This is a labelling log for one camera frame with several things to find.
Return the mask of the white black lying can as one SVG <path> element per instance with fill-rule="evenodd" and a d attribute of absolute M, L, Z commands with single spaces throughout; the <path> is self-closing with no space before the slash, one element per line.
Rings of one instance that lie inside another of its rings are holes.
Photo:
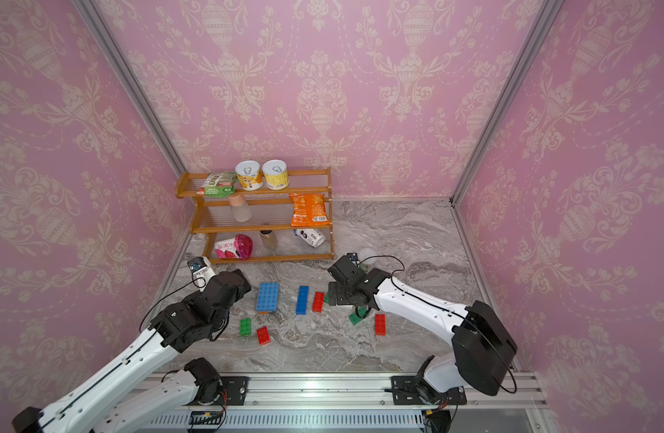
<path fill-rule="evenodd" d="M 326 242 L 326 236 L 315 228 L 297 228 L 294 235 L 313 248 L 320 247 Z"/>

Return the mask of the orange chip bag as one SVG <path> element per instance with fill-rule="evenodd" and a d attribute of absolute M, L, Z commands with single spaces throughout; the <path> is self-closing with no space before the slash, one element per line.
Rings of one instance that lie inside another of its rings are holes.
<path fill-rule="evenodd" d="M 330 222 L 322 194 L 290 194 L 293 204 L 292 227 L 321 227 Z"/>

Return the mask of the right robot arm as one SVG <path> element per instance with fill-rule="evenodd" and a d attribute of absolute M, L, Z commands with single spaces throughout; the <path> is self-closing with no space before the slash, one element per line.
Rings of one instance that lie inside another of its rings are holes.
<path fill-rule="evenodd" d="M 431 355 L 420 366 L 409 392 L 427 404 L 445 403 L 449 393 L 470 387 L 487 396 L 508 389 L 511 364 L 518 347 L 491 306 L 444 301 L 402 283 L 394 272 L 361 268 L 355 254 L 339 258 L 328 273 L 331 306 L 367 308 L 394 314 L 424 328 L 451 347 L 446 355 Z"/>

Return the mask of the green white snack packet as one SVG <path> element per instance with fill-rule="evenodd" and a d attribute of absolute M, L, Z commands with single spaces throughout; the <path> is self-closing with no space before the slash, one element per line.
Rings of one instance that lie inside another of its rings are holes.
<path fill-rule="evenodd" d="M 237 181 L 238 178 L 234 171 L 210 173 L 196 194 L 209 198 L 227 198 L 235 193 Z"/>

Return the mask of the dark blue brick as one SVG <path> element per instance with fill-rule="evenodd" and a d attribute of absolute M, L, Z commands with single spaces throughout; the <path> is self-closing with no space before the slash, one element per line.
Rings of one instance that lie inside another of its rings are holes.
<path fill-rule="evenodd" d="M 308 286 L 300 286 L 299 287 L 299 294 L 298 294 L 298 301 L 307 303 L 308 302 L 308 294 L 309 294 L 309 287 Z"/>
<path fill-rule="evenodd" d="M 299 299 L 296 304 L 295 312 L 297 315 L 304 316 L 308 311 L 308 301 L 306 299 Z"/>

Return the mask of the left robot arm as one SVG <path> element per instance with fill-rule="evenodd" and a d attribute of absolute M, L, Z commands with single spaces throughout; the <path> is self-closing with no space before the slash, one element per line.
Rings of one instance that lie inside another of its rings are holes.
<path fill-rule="evenodd" d="M 230 308 L 252 289 L 242 271 L 220 272 L 202 290 L 171 304 L 120 355 L 43 409 L 28 407 L 16 432 L 90 432 L 112 407 L 158 367 L 227 326 Z"/>

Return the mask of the yellow noodle cup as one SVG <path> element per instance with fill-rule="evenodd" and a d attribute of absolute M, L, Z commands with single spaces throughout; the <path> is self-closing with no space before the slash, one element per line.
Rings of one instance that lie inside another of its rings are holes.
<path fill-rule="evenodd" d="M 268 189 L 280 191 L 288 187 L 288 166 L 283 160 L 269 160 L 262 166 Z"/>
<path fill-rule="evenodd" d="M 243 161 L 235 166 L 238 182 L 244 191 L 257 191 L 263 186 L 261 164 L 256 161 Z"/>

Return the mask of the clear plastic bottle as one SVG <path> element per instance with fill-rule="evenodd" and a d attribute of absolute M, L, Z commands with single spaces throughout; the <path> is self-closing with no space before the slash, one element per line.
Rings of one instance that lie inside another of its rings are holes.
<path fill-rule="evenodd" d="M 250 206 L 241 194 L 233 194 L 227 198 L 234 220 L 238 223 L 248 222 L 252 218 Z"/>

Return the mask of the light blue brick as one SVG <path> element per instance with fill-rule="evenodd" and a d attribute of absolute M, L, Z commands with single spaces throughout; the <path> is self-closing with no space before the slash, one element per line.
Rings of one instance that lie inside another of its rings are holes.
<path fill-rule="evenodd" d="M 259 286 L 259 290 L 261 292 L 278 292 L 279 291 L 279 283 L 261 283 Z"/>
<path fill-rule="evenodd" d="M 275 312 L 278 308 L 278 302 L 275 299 L 266 299 L 265 301 L 258 301 L 255 310 L 259 314 L 268 314 Z"/>
<path fill-rule="evenodd" d="M 274 292 L 264 292 L 261 290 L 258 294 L 257 303 L 262 305 L 277 305 L 279 299 L 279 292 L 274 290 Z"/>

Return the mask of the pink lying cup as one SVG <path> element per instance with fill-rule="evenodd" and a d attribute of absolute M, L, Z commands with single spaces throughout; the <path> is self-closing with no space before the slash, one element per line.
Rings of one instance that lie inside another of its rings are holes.
<path fill-rule="evenodd" d="M 248 260 L 252 256 L 252 251 L 252 238 L 243 234 L 214 243 L 214 252 L 220 259 Z"/>

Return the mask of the red brick far right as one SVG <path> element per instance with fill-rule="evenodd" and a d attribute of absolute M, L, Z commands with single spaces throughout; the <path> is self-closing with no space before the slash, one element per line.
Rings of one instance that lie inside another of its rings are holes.
<path fill-rule="evenodd" d="M 386 316 L 384 314 L 376 314 L 374 316 L 374 331 L 378 337 L 387 335 L 386 330 Z"/>

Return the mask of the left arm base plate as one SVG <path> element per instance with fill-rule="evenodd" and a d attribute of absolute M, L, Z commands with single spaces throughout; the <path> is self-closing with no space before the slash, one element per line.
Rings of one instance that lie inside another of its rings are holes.
<path fill-rule="evenodd" d="M 240 407 L 244 405 L 248 393 L 248 376 L 226 376 L 219 379 L 198 381 L 195 385 L 196 396 L 185 403 L 187 405 Z"/>

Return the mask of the wooden three-tier shelf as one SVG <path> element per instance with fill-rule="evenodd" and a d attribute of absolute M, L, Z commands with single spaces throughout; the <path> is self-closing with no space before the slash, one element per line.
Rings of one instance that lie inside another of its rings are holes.
<path fill-rule="evenodd" d="M 286 189 L 273 191 L 265 187 L 257 191 L 244 191 L 241 187 L 236 192 L 247 200 L 252 218 L 248 222 L 234 220 L 231 207 L 225 198 L 198 196 L 207 175 L 205 173 L 184 173 L 175 188 L 177 198 L 190 198 L 196 206 L 195 214 L 189 226 L 194 236 L 203 236 L 205 246 L 202 254 L 212 263 L 236 263 L 237 259 L 220 259 L 214 252 L 214 243 L 238 234 L 250 236 L 253 241 L 251 263 L 257 262 L 293 262 L 306 260 L 331 260 L 335 257 L 332 171 L 293 170 L 288 173 L 290 184 Z M 326 236 L 326 242 L 313 248 L 299 241 L 293 234 L 295 227 L 290 224 L 293 204 L 290 194 L 317 193 L 325 197 L 326 211 L 330 222 L 318 229 Z M 278 240 L 278 247 L 266 249 L 260 237 L 263 230 L 272 230 Z"/>

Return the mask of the aluminium front rail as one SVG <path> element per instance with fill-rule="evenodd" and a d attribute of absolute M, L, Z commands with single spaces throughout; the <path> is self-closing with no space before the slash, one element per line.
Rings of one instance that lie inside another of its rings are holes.
<path fill-rule="evenodd" d="M 408 373 L 234 373 L 248 376 L 244 405 L 187 405 L 159 375 L 103 416 L 94 432 L 554 432 L 532 373 L 516 373 L 517 393 L 489 397 L 470 387 L 465 405 L 393 402 L 391 377 Z"/>

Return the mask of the red brick lower left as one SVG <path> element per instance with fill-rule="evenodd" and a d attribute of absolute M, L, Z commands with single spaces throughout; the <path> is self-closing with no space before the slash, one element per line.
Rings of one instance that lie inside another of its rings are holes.
<path fill-rule="evenodd" d="M 258 343 L 261 346 L 266 346 L 272 342 L 272 339 L 270 338 L 270 333 L 267 327 L 261 327 L 256 330 L 256 336 L 258 339 Z"/>

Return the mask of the red brick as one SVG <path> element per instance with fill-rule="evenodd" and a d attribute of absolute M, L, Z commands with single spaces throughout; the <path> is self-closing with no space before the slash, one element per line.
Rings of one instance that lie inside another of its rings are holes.
<path fill-rule="evenodd" d="M 374 331 L 378 337 L 387 335 L 386 330 L 386 316 L 384 314 L 376 314 L 374 316 Z"/>
<path fill-rule="evenodd" d="M 270 338 L 270 333 L 267 327 L 261 327 L 256 330 L 256 336 L 258 339 L 258 343 L 261 346 L 266 346 L 272 342 L 272 339 Z"/>
<path fill-rule="evenodd" d="M 321 313 L 325 305 L 326 294 L 324 292 L 316 292 L 313 299 L 311 310 L 316 313 Z"/>

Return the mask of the left yellow noodle cup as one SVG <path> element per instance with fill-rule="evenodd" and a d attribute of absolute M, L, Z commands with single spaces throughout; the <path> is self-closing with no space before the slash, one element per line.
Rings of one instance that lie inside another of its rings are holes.
<path fill-rule="evenodd" d="M 257 191 L 263 186 L 261 164 L 256 161 L 243 161 L 235 166 L 238 182 L 244 191 Z"/>

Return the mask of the white lid green can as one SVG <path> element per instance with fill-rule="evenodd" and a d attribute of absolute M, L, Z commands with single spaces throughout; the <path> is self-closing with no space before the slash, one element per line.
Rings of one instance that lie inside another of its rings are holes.
<path fill-rule="evenodd" d="M 370 247 L 362 249 L 357 255 L 359 266 L 364 269 L 369 269 L 378 260 L 378 253 Z"/>

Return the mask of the small green brick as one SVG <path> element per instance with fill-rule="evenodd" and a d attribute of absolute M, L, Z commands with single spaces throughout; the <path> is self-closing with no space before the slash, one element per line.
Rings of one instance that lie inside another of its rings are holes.
<path fill-rule="evenodd" d="M 252 320 L 250 318 L 240 320 L 239 335 L 241 337 L 250 337 L 252 335 Z"/>

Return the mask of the small brown jar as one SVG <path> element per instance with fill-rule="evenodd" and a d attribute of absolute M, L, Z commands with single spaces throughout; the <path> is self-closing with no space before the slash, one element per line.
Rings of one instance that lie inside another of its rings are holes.
<path fill-rule="evenodd" d="M 271 251 L 274 251 L 278 247 L 278 240 L 275 233 L 272 230 L 263 230 L 260 232 L 261 242 L 263 246 Z"/>

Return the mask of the green brick lower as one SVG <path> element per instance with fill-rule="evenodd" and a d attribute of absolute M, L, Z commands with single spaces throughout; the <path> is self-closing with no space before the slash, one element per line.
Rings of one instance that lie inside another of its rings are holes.
<path fill-rule="evenodd" d="M 349 316 L 348 319 L 351 322 L 353 326 L 357 326 L 360 322 L 365 320 L 369 315 L 369 311 L 367 309 L 360 309 L 358 311 L 352 312 Z"/>

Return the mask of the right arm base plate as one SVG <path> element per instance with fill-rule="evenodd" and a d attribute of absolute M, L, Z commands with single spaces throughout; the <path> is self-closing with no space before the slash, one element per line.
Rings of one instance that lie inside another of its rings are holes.
<path fill-rule="evenodd" d="M 465 391 L 462 387 L 451 388 L 440 393 L 434 390 L 425 380 L 418 379 L 416 376 L 392 376 L 391 387 L 385 389 L 385 391 L 392 394 L 393 402 L 397 406 L 424 404 L 443 407 L 444 405 L 460 406 L 467 404 Z"/>

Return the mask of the red brick centre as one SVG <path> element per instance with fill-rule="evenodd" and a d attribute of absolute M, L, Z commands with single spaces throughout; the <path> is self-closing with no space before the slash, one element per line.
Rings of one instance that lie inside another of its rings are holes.
<path fill-rule="evenodd" d="M 316 313 L 321 313 L 325 305 L 326 294 L 324 292 L 316 292 L 313 299 L 311 310 Z"/>

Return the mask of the right yellow noodle cup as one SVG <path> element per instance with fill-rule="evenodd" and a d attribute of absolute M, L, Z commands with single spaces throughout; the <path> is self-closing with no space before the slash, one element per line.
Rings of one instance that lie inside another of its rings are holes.
<path fill-rule="evenodd" d="M 262 166 L 268 189 L 280 191 L 288 187 L 288 166 L 283 160 L 269 160 Z"/>

